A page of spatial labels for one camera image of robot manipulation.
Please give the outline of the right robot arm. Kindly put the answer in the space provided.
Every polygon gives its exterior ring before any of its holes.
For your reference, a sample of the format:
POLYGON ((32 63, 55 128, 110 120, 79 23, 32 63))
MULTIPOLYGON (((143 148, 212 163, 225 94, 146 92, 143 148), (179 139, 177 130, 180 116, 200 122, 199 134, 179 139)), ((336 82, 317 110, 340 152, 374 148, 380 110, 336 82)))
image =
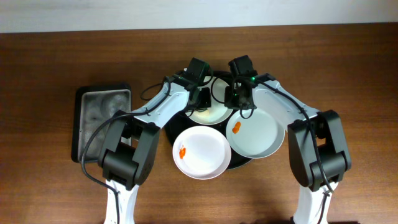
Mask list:
POLYGON ((235 110, 226 136, 241 156, 260 159, 288 140, 290 169, 300 185, 292 223, 327 223, 332 195, 351 169, 341 118, 288 93, 270 74, 258 74, 244 55, 229 62, 224 105, 235 110))

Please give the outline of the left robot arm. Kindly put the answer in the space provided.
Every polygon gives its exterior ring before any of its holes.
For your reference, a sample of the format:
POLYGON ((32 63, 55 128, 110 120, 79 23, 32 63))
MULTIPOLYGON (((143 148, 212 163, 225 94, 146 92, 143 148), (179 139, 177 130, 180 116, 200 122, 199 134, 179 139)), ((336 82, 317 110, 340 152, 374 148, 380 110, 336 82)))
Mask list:
POLYGON ((87 141, 86 154, 97 134, 106 134, 97 157, 103 180, 83 173, 108 192, 105 223, 134 223, 137 191, 148 178, 155 161, 160 130, 179 112, 202 109, 200 87, 213 71, 208 63, 192 58, 188 67, 164 77, 162 88, 148 103, 129 113, 118 111, 99 125, 87 141))

